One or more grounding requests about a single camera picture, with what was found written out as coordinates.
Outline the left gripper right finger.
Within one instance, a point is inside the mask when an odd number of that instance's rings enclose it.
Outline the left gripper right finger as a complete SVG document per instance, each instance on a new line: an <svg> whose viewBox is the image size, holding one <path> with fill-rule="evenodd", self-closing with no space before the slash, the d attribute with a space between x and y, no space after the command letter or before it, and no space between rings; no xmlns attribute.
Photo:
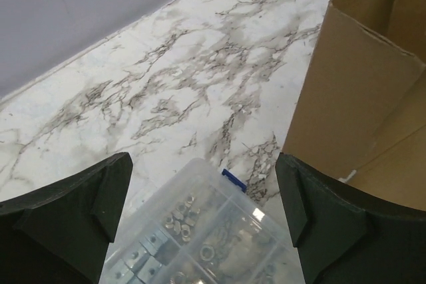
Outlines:
<svg viewBox="0 0 426 284"><path fill-rule="evenodd" d="M306 283L424 283L425 212L280 153L276 175Z"/></svg>

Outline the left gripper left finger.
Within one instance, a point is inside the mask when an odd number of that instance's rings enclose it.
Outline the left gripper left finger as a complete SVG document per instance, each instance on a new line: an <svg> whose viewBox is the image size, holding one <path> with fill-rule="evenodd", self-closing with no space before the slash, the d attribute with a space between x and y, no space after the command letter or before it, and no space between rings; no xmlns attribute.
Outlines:
<svg viewBox="0 0 426 284"><path fill-rule="evenodd" d="M119 152L1 202L1 282L98 283L132 168Z"/></svg>

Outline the brown cardboard box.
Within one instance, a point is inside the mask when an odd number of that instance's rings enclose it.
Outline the brown cardboard box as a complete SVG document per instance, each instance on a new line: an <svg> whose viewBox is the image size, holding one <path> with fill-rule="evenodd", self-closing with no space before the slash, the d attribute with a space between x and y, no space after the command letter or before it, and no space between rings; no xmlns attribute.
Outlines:
<svg viewBox="0 0 426 284"><path fill-rule="evenodd" d="M425 0L330 0L283 152L425 209Z"/></svg>

